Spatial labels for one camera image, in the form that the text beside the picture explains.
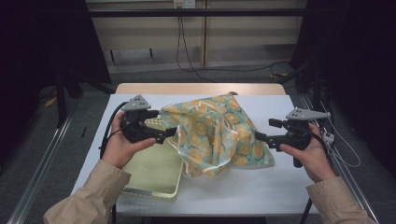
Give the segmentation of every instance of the table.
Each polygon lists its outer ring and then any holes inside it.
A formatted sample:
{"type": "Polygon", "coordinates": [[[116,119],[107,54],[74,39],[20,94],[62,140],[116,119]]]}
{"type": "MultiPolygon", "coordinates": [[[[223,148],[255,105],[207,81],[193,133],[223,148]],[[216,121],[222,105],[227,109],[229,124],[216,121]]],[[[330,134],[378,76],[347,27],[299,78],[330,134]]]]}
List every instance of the table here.
{"type": "MultiPolygon", "coordinates": [[[[99,159],[98,146],[108,119],[120,102],[141,93],[152,109],[171,103],[199,99],[206,96],[238,92],[235,96],[260,132],[284,134],[283,129],[267,125],[269,118],[285,119],[293,105],[282,86],[278,84],[224,84],[224,83],[145,83],[121,84],[117,94],[110,97],[107,109],[93,140],[92,147],[81,169],[75,188],[80,188],[99,159]]],[[[117,212],[127,216],[280,216],[301,214],[308,200],[304,187],[312,184],[304,169],[292,165],[292,157],[270,149],[276,160],[271,168],[256,170],[231,169],[214,178],[182,177],[173,201],[142,200],[121,194],[117,212]]],[[[315,206],[311,213],[317,213],[315,206]]]]}

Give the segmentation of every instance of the wall socket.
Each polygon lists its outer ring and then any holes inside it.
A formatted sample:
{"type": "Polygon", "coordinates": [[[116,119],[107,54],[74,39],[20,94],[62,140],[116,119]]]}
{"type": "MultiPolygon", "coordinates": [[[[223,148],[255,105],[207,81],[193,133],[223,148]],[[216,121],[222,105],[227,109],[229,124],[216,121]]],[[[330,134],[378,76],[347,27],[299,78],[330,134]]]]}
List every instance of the wall socket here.
{"type": "Polygon", "coordinates": [[[195,8],[195,0],[174,0],[174,8],[195,8]]]}

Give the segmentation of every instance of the hand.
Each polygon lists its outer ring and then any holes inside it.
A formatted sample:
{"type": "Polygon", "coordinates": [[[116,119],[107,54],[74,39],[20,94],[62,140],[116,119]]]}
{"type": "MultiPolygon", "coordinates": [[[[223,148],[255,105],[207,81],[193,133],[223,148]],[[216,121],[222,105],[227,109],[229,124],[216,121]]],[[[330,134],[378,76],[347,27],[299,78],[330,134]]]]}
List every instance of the hand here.
{"type": "Polygon", "coordinates": [[[156,143],[155,138],[149,138],[134,144],[128,141],[122,132],[119,131],[122,117],[122,112],[114,117],[111,123],[111,132],[116,133],[112,134],[108,139],[106,150],[102,157],[103,161],[120,169],[131,160],[136,152],[151,147],[156,143]]]}
{"type": "MultiPolygon", "coordinates": [[[[309,128],[312,133],[320,136],[317,126],[310,123],[309,128]]],[[[335,177],[335,173],[327,161],[324,148],[317,139],[311,138],[308,147],[303,151],[285,144],[281,144],[279,148],[299,160],[309,178],[315,181],[315,183],[335,177]]]]}

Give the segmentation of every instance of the beige sleeve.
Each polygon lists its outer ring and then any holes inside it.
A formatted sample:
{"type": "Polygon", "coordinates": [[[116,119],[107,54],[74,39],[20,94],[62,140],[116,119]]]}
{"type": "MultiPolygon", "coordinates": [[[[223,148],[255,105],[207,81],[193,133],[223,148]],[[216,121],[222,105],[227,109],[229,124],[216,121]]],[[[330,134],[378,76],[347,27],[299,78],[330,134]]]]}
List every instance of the beige sleeve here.
{"type": "Polygon", "coordinates": [[[44,215],[45,223],[107,223],[131,175],[105,161],[97,162],[84,186],[53,205],[44,215]]]}
{"type": "Polygon", "coordinates": [[[358,207],[341,177],[318,182],[307,190],[323,223],[375,223],[358,207]]]}

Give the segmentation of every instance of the person's left hand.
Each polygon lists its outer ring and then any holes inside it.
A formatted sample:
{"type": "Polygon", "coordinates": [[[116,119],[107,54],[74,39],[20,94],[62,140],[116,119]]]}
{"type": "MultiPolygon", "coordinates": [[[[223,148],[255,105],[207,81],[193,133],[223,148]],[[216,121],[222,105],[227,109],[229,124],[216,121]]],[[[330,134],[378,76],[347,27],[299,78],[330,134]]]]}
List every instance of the person's left hand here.
{"type": "Polygon", "coordinates": [[[123,112],[118,113],[114,117],[111,123],[111,132],[116,133],[112,134],[108,139],[106,150],[102,157],[103,161],[120,169],[131,160],[136,152],[151,147],[156,143],[155,138],[149,138],[137,143],[129,142],[122,134],[122,131],[119,131],[122,117],[123,112]]]}

